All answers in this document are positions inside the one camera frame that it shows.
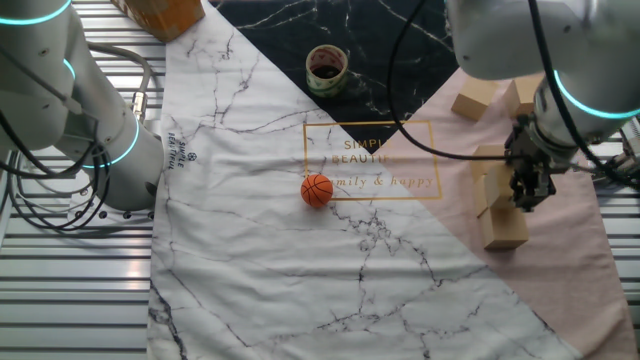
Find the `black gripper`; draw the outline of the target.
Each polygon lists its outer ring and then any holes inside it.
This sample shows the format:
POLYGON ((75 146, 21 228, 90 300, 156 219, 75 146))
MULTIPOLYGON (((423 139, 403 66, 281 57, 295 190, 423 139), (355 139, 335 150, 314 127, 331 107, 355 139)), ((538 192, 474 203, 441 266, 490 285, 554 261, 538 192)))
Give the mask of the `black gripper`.
POLYGON ((512 132, 505 142, 507 163, 514 172, 510 180, 515 206, 527 206, 532 212, 548 197, 556 194, 556 187, 548 173, 565 173, 568 161, 554 153, 539 137, 534 115, 518 115, 512 132))

